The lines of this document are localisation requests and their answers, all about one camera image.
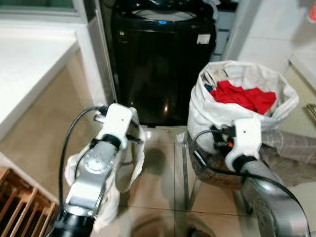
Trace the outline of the white cotton garment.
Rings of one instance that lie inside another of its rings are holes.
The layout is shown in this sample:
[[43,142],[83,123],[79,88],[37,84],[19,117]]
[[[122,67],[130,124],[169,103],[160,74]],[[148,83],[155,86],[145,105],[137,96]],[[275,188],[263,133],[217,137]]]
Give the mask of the white cotton garment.
[[142,172],[145,144],[124,149],[105,140],[90,141],[79,153],[62,155],[61,180],[70,185],[61,219],[74,237],[89,237],[113,222],[120,194],[128,192]]

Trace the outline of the grey checked garment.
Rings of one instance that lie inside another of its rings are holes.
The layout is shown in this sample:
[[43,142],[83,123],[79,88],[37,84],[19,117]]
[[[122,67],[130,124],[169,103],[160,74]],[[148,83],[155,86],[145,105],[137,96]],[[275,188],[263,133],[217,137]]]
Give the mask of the grey checked garment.
[[[201,182],[228,190],[239,190],[241,178],[219,174],[202,167],[194,152],[216,168],[226,170],[224,158],[212,148],[212,135],[202,135],[194,144],[193,135],[188,137],[188,154],[196,177]],[[262,134],[260,158],[271,168],[287,187],[316,181],[316,139],[279,130]]]

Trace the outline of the black top-load washing machine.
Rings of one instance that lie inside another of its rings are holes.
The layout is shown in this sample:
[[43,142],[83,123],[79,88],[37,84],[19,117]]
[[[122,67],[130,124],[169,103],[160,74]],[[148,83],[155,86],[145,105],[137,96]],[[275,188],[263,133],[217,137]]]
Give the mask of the black top-load washing machine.
[[141,124],[187,124],[192,88],[215,49],[214,13],[203,0],[115,0],[117,99]]

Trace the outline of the white fabric laundry bag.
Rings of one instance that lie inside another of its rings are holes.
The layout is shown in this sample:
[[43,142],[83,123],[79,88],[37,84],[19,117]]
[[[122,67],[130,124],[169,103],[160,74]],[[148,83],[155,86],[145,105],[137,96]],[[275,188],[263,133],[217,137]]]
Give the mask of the white fabric laundry bag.
[[[205,87],[228,81],[245,89],[259,88],[276,94],[271,108],[260,115],[237,104],[217,102]],[[207,63],[198,73],[188,106],[188,132],[194,136],[211,126],[231,125],[235,119],[256,118],[262,131],[278,129],[298,107],[300,97],[279,72],[257,63],[217,61]]]

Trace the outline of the white cabinet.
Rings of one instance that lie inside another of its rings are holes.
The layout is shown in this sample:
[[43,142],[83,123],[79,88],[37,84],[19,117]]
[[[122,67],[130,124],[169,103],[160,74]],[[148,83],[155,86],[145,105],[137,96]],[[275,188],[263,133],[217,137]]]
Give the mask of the white cabinet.
[[316,104],[316,89],[313,86],[316,79],[316,50],[294,50],[290,55],[289,63],[300,75],[300,79],[296,81],[297,86],[294,87],[301,97],[300,110],[315,129],[316,120],[313,120],[305,111],[305,105],[308,103]]

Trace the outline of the white countertop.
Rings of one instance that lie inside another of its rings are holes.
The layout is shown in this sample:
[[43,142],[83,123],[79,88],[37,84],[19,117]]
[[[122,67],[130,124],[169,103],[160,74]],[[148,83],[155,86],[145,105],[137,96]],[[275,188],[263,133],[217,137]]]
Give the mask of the white countertop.
[[0,27],[0,140],[78,49],[70,30]]

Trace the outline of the brown wooden rack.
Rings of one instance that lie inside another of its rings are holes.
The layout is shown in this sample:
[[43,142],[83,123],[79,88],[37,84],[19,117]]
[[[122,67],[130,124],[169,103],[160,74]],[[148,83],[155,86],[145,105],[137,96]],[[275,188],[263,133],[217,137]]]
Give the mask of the brown wooden rack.
[[57,203],[0,167],[0,237],[46,237],[56,219]]

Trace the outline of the pink cloth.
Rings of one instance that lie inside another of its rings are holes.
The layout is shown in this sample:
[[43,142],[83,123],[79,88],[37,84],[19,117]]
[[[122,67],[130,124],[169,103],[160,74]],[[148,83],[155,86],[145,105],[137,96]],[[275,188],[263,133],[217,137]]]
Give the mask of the pink cloth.
[[316,23],[316,0],[313,0],[312,6],[310,6],[307,19],[312,24]]

